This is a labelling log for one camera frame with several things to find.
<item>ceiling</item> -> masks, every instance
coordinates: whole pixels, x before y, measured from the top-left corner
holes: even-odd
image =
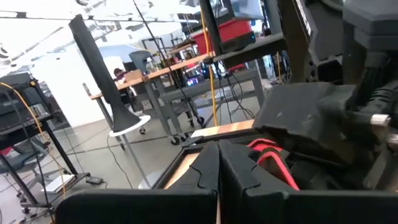
[[[175,19],[176,13],[198,11],[198,0],[135,0],[147,19]],[[12,0],[2,3],[4,11],[28,12],[32,17],[60,15],[126,16],[140,20],[132,0]],[[47,52],[62,50],[73,43],[69,21],[43,19],[0,19],[0,76],[10,65],[27,65],[32,58]],[[136,26],[140,22],[121,22],[120,28]],[[117,30],[115,22],[86,21],[94,37]]]

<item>red container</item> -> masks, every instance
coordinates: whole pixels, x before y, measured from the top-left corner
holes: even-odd
[[[250,32],[251,26],[248,21],[232,20],[232,21],[227,21],[227,22],[219,25],[218,30],[220,32],[221,41],[224,42],[224,41],[227,41],[234,37],[237,37],[237,36],[240,36],[240,35]],[[206,34],[208,37],[207,40],[209,41],[209,49],[211,52],[211,51],[213,51],[213,48],[211,47],[211,40],[210,40],[209,32],[206,32]],[[206,53],[205,35],[203,35],[203,33],[200,33],[200,34],[193,36],[193,38],[197,42],[199,53],[205,54]]]

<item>office chair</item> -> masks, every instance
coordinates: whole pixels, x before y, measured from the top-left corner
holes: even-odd
[[[16,156],[11,156],[12,154],[15,154],[11,152],[11,155],[7,157],[8,162],[16,172],[22,173],[32,171],[34,173],[34,178],[26,183],[26,186],[29,190],[32,189],[36,184],[40,184],[44,187],[46,183],[51,183],[53,179],[50,178],[50,175],[58,172],[58,170],[53,170],[43,173],[43,178],[39,173],[37,173],[37,171],[35,170],[35,168],[37,167],[36,155],[38,155],[40,162],[46,157],[48,152],[45,145],[41,143],[38,139],[31,138],[31,140],[36,150],[32,149],[28,140],[25,140],[16,144],[15,146],[12,146],[12,149],[17,154]],[[8,172],[8,167],[0,162],[0,174],[7,174]],[[21,202],[26,201],[26,199],[23,197],[23,193],[21,192],[21,190],[18,191],[17,197],[21,198]]]

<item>gray concrete floor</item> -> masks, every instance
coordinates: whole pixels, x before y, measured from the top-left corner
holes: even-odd
[[[252,88],[252,85],[243,85],[243,88]],[[259,111],[257,98],[255,97],[243,100],[242,105],[251,110],[254,114]],[[236,102],[229,103],[231,111],[237,106],[238,104]],[[199,110],[199,115],[205,119],[208,119],[211,113],[211,107]],[[218,122],[221,120],[221,124],[230,123],[226,103],[222,105],[221,112],[220,110],[217,112],[217,117]],[[194,128],[189,126],[188,119],[185,114],[181,114],[178,119],[184,131],[194,131]],[[237,110],[231,116],[231,119],[233,122],[247,120],[242,110]],[[214,126],[213,119],[209,122],[208,127],[211,126]],[[147,130],[145,135],[140,135],[138,131],[133,131],[127,134],[127,138],[131,143],[144,172],[146,175],[149,175],[156,171],[163,171],[175,158],[177,153],[181,150],[181,147],[171,145],[170,139],[166,137],[158,119],[150,120],[145,127]],[[78,172],[81,172],[81,169],[83,168],[85,172],[90,172],[92,176],[103,178],[107,181],[108,188],[110,189],[129,189],[130,186],[125,175],[119,169],[109,151],[112,150],[120,166],[126,171],[132,186],[136,188],[142,180],[142,176],[140,175],[133,158],[127,151],[124,152],[118,146],[118,143],[114,138],[109,138],[110,149],[108,149],[106,142],[108,133],[109,127],[105,120],[102,120],[73,129],[69,128],[66,129],[65,132],[58,131],[56,135],[64,150],[67,151],[70,160]],[[65,165],[55,148],[53,150],[53,155],[61,165]],[[49,156],[47,156],[40,164],[43,167],[44,172],[57,169],[56,163]],[[20,173],[19,175],[25,182],[33,178],[31,172]],[[69,190],[68,194],[78,192],[79,190],[95,188],[104,188],[104,185],[93,186],[82,180],[79,184]],[[5,175],[0,175],[0,209],[2,211],[3,224],[17,223],[26,217],[21,212],[19,199],[16,197],[16,190],[18,189],[18,186],[15,184],[15,181],[11,176],[6,177]],[[36,185],[32,189],[32,192],[39,192],[40,189],[40,185]],[[33,208],[30,214],[35,212],[36,209]],[[47,224],[49,220],[50,217],[41,217],[36,219],[34,223]]]

